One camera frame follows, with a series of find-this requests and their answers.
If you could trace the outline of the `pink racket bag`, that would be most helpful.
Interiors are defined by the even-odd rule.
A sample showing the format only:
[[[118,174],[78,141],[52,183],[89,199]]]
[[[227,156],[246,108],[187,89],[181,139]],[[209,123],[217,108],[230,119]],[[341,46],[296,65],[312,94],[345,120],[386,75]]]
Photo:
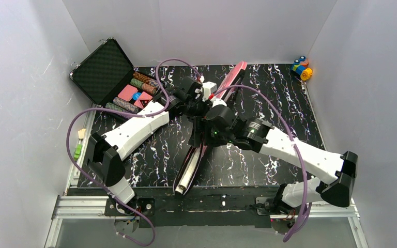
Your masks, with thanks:
[[[225,76],[220,85],[188,78],[174,90],[177,114],[185,115],[192,123],[190,146],[173,183],[175,195],[185,195],[193,186],[195,175],[208,148],[226,145],[234,137],[231,127],[236,115],[229,99],[232,86],[238,85],[245,75],[247,62],[240,61]]]

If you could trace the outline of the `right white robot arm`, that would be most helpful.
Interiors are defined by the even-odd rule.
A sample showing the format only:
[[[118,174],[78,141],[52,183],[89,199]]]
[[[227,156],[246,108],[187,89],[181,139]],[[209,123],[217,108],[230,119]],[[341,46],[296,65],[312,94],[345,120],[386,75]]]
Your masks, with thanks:
[[[314,176],[307,182],[286,184],[279,189],[274,205],[296,208],[302,203],[325,201],[348,207],[357,177],[358,155],[328,152],[285,134],[258,118],[242,118],[225,105],[216,105],[192,118],[193,144],[217,147],[231,143],[242,150],[281,159],[304,168]]]

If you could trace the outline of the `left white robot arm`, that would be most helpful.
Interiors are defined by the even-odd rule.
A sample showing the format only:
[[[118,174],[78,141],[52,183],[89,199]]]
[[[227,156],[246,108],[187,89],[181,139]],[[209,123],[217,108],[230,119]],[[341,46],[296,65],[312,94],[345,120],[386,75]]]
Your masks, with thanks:
[[[135,193],[125,178],[123,160],[174,117],[203,113],[207,106],[205,101],[216,91],[216,83],[201,83],[188,77],[167,93],[160,92],[138,113],[138,117],[132,117],[105,134],[91,135],[86,150],[87,166],[118,202],[128,203]]]

